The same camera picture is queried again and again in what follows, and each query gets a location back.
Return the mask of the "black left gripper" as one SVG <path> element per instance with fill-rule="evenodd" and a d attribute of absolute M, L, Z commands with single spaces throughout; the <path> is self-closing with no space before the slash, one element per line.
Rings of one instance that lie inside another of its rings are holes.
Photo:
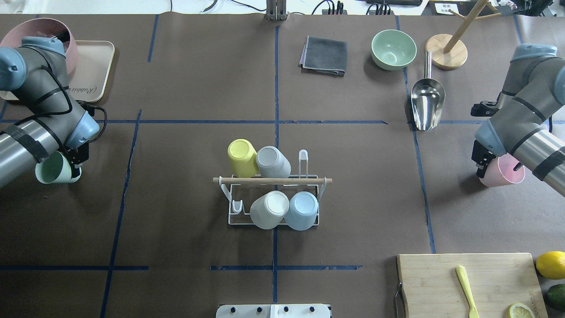
<path fill-rule="evenodd" d="M 71 166 L 71 179 L 79 179 L 82 175 L 81 165 L 89 159 L 89 142 L 85 142 L 77 149 L 67 146 L 62 147 L 62 153 Z"/>

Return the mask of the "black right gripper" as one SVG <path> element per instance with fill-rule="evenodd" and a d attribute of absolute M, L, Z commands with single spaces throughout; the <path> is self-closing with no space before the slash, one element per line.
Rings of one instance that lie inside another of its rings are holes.
<path fill-rule="evenodd" d="M 479 178 L 484 178 L 486 175 L 486 169 L 496 158 L 496 155 L 489 151 L 484 145 L 482 145 L 478 140 L 474 141 L 471 159 L 476 163 L 477 171 L 476 175 Z"/>

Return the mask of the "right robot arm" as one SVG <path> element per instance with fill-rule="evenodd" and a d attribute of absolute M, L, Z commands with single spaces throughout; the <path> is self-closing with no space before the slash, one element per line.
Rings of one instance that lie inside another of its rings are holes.
<path fill-rule="evenodd" d="M 564 106 L 564 65 L 555 45 L 516 47 L 496 102 L 477 103 L 472 109 L 472 115 L 492 112 L 475 133 L 472 160 L 478 177 L 486 175 L 494 158 L 509 154 L 564 193 L 564 142 L 542 126 Z"/>

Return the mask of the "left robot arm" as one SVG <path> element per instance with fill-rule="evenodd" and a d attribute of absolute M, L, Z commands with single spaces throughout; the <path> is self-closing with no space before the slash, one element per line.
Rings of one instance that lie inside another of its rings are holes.
<path fill-rule="evenodd" d="M 64 45 L 58 38 L 27 36 L 18 48 L 1 48 L 1 90 L 11 92 L 32 115 L 1 131 L 0 181 L 5 186 L 60 151 L 81 174 L 89 144 L 102 130 L 93 111 L 69 93 Z"/>

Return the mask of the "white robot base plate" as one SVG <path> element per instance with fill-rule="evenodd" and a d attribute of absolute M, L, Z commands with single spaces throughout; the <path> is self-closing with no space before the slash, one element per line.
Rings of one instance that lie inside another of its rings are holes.
<path fill-rule="evenodd" d="M 331 306 L 321 303 L 226 304 L 216 318 L 331 318 Z"/>

